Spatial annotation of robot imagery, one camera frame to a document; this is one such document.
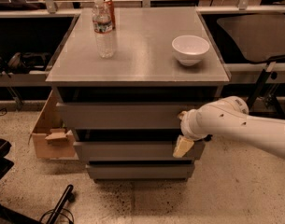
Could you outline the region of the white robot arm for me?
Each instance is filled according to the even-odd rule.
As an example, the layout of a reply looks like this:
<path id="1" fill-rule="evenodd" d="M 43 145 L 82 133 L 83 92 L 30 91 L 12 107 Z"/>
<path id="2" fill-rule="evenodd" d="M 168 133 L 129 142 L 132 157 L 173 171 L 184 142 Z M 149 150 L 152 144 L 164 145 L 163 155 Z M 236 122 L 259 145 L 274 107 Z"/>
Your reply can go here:
<path id="1" fill-rule="evenodd" d="M 178 117 L 182 135 L 174 158 L 182 158 L 196 141 L 211 134 L 245 142 L 285 160 L 285 120 L 251 116 L 246 102 L 237 96 L 182 111 Z"/>

